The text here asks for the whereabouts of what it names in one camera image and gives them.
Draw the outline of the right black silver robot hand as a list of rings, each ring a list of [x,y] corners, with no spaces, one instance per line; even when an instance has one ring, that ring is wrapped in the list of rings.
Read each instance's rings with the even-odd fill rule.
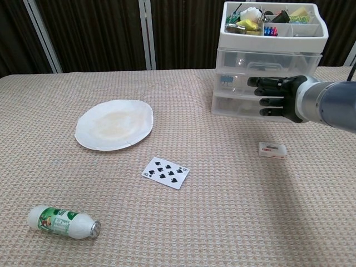
[[[247,84],[254,87],[254,94],[260,96],[259,114],[270,117],[285,117],[295,123],[302,123],[295,112],[296,94],[307,77],[249,77]]]

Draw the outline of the clear plastic drawer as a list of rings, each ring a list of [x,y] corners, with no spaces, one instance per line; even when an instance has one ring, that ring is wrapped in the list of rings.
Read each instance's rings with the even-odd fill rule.
[[[220,82],[221,75],[233,76],[234,80],[228,85],[223,85]],[[313,82],[319,81],[316,77],[307,75],[299,72],[272,72],[272,71],[251,71],[247,73],[228,71],[223,69],[215,70],[215,82],[213,94],[223,96],[238,98],[241,96],[257,98],[254,94],[256,87],[248,86],[248,78],[250,77],[292,77],[292,76],[309,76],[312,78]]]
[[[317,53],[217,50],[216,70],[252,76],[311,75],[322,58]]]
[[[216,94],[212,96],[211,112],[214,115],[241,117],[244,119],[285,122],[291,123],[285,117],[262,116],[259,112],[263,106],[259,103],[260,98],[231,98],[223,97]]]

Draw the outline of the small red white card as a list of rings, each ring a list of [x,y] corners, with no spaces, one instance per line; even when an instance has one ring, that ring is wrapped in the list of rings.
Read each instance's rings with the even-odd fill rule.
[[[281,160],[285,159],[287,156],[287,149],[285,145],[272,144],[268,142],[259,142],[258,152],[261,157]]]

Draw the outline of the black plastic object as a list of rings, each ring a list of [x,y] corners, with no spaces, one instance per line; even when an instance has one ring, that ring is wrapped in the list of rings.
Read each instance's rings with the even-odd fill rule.
[[[275,18],[272,19],[272,23],[289,23],[290,17],[285,10],[282,10]]]

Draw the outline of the yellow toy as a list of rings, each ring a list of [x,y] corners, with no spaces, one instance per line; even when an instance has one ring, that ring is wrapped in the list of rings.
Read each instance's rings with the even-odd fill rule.
[[[241,20],[237,23],[237,25],[245,27],[246,31],[258,31],[259,30],[259,25],[250,19]]]

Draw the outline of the yellow sponge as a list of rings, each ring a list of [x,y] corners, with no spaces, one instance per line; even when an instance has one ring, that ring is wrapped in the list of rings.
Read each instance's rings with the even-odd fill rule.
[[[308,13],[307,9],[305,7],[300,7],[297,10],[290,13],[289,17],[290,18],[307,17],[308,15],[309,15],[309,13]]]

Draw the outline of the shiny metal tin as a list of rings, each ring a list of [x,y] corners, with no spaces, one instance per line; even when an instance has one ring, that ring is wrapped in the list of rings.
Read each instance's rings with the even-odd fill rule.
[[[246,27],[230,23],[225,25],[225,32],[232,33],[232,34],[245,34]]]

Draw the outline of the white round case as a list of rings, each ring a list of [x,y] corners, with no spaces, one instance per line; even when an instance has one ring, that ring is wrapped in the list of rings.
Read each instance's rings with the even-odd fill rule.
[[[249,7],[240,13],[240,20],[249,19],[257,22],[262,15],[262,12],[256,7]]]

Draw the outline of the green printed packet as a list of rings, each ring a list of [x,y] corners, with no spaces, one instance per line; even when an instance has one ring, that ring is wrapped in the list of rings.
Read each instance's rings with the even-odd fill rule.
[[[231,13],[227,18],[225,23],[226,24],[236,24],[237,22],[240,21],[240,12],[233,12]]]

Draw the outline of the white paper plate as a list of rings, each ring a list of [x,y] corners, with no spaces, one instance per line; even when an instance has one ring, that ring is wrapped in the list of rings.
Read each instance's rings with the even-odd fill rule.
[[[78,119],[75,139],[87,149],[115,151],[143,140],[153,124],[153,110],[146,102],[112,100],[92,107]]]

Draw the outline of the dark pleated curtain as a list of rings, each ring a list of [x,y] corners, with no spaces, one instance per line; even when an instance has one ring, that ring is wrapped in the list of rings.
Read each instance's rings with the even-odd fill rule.
[[[156,67],[214,68],[226,1],[150,0]],[[356,42],[356,0],[314,3],[329,31],[320,61],[341,66]],[[36,0],[63,72],[146,69],[139,0]],[[0,0],[0,78],[51,73],[23,0]]]

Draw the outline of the beige woven tablecloth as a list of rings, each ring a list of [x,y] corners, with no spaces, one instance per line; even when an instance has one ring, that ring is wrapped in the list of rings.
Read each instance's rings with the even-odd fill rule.
[[[356,267],[356,134],[211,114],[214,70],[0,78],[0,267]],[[134,99],[152,132],[123,150],[74,137],[98,103]],[[285,145],[285,159],[259,156]],[[179,190],[141,175],[190,169]],[[101,223],[96,238],[36,230],[45,205]]]

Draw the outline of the white bottle with green label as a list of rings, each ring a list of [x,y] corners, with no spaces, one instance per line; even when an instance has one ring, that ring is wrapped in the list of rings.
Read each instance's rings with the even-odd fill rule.
[[[38,205],[28,214],[29,226],[36,230],[69,236],[73,239],[98,237],[101,223],[88,214]]]

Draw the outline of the white plastic drawer unit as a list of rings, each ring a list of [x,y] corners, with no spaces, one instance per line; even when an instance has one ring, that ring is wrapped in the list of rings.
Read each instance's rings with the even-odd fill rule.
[[[241,13],[249,7],[258,8],[265,16],[259,21],[259,30],[256,33],[246,34],[226,33],[226,18],[233,12],[239,11]],[[285,10],[289,15],[300,7],[305,7],[309,13],[310,21],[308,24],[271,22],[282,10]],[[278,36],[264,36],[264,26],[276,27]],[[320,16],[316,4],[225,2],[217,49],[271,53],[317,53],[322,55],[328,37],[327,25]]]

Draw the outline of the grey metal frame post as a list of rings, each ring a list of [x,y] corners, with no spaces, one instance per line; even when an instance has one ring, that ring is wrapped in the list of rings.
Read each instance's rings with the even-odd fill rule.
[[[47,28],[38,9],[36,0],[23,0],[27,13],[34,26],[40,44],[46,55],[53,73],[62,73],[62,67],[53,47],[52,41],[48,35]]]
[[[142,40],[147,70],[156,70],[154,31],[152,23],[151,0],[138,0]]]
[[[343,66],[353,66],[356,62],[356,41],[353,44],[352,49],[350,50],[346,60],[344,61]]]

